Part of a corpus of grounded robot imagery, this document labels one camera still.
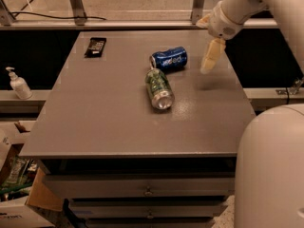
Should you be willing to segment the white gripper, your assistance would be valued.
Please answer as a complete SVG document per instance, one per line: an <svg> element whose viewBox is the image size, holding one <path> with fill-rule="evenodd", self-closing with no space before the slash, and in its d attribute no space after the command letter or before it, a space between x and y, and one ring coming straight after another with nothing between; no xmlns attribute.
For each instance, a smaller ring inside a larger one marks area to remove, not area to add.
<svg viewBox="0 0 304 228"><path fill-rule="evenodd" d="M200 64L202 74L208 74L214 68L226 48L225 40L234 38L243 29L243 24L244 9L235 2L224 1L219 1L211 13L197 21L198 28L208 28L208 32L217 37L209 42L205 50Z"/></svg>

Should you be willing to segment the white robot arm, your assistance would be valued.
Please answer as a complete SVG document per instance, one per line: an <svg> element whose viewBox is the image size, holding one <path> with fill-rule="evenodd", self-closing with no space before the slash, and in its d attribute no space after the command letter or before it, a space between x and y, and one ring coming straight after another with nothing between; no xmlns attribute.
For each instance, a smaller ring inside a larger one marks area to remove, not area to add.
<svg viewBox="0 0 304 228"><path fill-rule="evenodd" d="M213 36L200 71L210 72L225 42L254 14L273 15L297 63L304 63L304 0L221 0L198 20ZM304 104L264 111L246 127L237 151L235 228L304 228Z"/></svg>

